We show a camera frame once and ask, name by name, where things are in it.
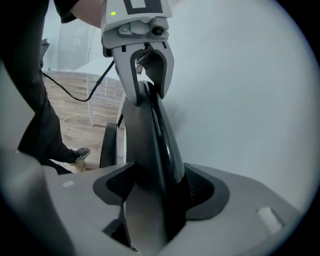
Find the white sticker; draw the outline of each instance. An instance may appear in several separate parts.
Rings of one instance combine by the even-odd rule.
[[[284,222],[276,215],[270,207],[262,207],[256,211],[262,223],[268,230],[269,235],[274,235],[284,227]]]
[[[145,0],[131,0],[132,8],[146,8]]]
[[[62,185],[67,188],[67,187],[70,187],[70,186],[73,186],[75,183],[72,181],[72,180],[69,180],[69,181],[66,181],[64,183],[62,183]]]

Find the robotic arm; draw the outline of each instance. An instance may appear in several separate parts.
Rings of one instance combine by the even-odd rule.
[[[144,67],[163,99],[169,89],[174,57],[168,44],[167,0],[108,0],[101,21],[103,55],[113,57],[127,98],[139,105],[136,63]]]

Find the black shoe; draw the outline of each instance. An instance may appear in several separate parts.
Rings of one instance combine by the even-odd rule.
[[[78,157],[74,162],[69,163],[69,165],[71,166],[73,166],[78,160],[85,159],[90,154],[90,149],[86,147],[82,147],[82,148],[79,148],[75,153],[78,155]]]

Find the black cable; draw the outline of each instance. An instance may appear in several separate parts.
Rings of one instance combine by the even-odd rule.
[[[87,102],[88,100],[91,99],[92,95],[94,94],[95,90],[97,89],[98,85],[101,84],[102,80],[105,78],[106,74],[110,71],[110,69],[113,67],[113,65],[115,64],[115,61],[113,60],[110,65],[108,66],[108,68],[104,71],[104,73],[102,74],[102,76],[96,81],[95,86],[93,87],[89,97],[87,99],[80,99],[77,98],[75,96],[73,96],[70,92],[68,92],[68,90],[66,88],[64,88],[61,84],[59,84],[57,81],[55,81],[53,78],[51,78],[50,76],[48,76],[47,74],[43,73],[43,75],[46,78],[49,78],[52,82],[54,82],[57,86],[59,86],[62,90],[64,90],[69,96],[71,96],[72,98],[74,98],[75,100],[79,101],[79,102]]]

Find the person's arm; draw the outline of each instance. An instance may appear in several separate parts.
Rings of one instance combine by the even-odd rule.
[[[62,23],[78,18],[100,28],[104,0],[54,0],[54,3]]]
[[[70,11],[83,22],[100,28],[103,4],[104,0],[79,0]]]

